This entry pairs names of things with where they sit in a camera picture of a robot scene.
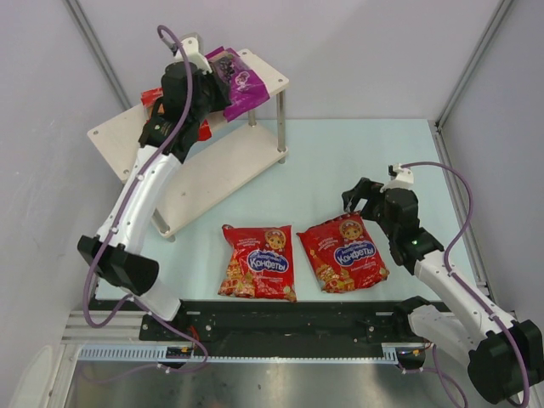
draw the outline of metal floor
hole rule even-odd
[[[443,369],[463,387],[471,408],[486,403],[463,369],[440,354]],[[105,379],[134,363],[79,363],[89,377]],[[74,377],[65,408],[451,408],[434,374],[403,376],[392,365],[213,364],[196,374],[149,369],[96,385]]]

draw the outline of upper shelf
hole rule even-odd
[[[242,60],[261,78],[270,97],[285,90],[289,86],[286,76],[268,65],[248,49],[238,51]],[[124,183],[128,179],[130,169],[136,160],[138,139],[147,118],[142,104],[124,111],[108,122],[88,131],[88,137],[105,158],[117,177]],[[212,113],[207,118],[212,133],[227,124],[223,112]]]

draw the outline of shelf leg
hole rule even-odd
[[[155,209],[155,211],[153,212],[153,222],[155,223],[155,225],[157,226],[161,234],[167,234],[168,232],[170,232],[170,225],[167,224],[167,222],[164,220],[164,218],[158,212],[157,209]],[[167,241],[175,242],[176,236],[175,235],[169,236],[167,238]]]
[[[255,110],[251,109],[247,112],[247,121],[249,122],[249,126],[252,128],[254,126],[257,126],[257,118],[255,117]]]
[[[286,91],[278,93],[275,102],[278,117],[278,151],[286,151]],[[281,164],[285,162],[285,157],[280,160]]]

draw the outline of blue label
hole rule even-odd
[[[342,266],[351,266],[355,261],[369,258],[376,253],[376,247],[369,241],[352,242],[334,252],[334,258]]]
[[[255,272],[269,270],[282,274],[289,268],[289,261],[275,252],[256,249],[247,256],[247,265]]]

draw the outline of wall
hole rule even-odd
[[[287,115],[435,119],[498,0],[82,0],[132,103],[170,55],[155,27],[249,48],[291,80]],[[274,116],[273,103],[258,111]]]
[[[541,328],[543,15],[542,0],[515,2],[444,128],[473,186],[475,234],[499,304]]]
[[[3,2],[0,13],[0,406],[81,302],[76,244],[120,183],[86,131],[120,111],[58,0]]]

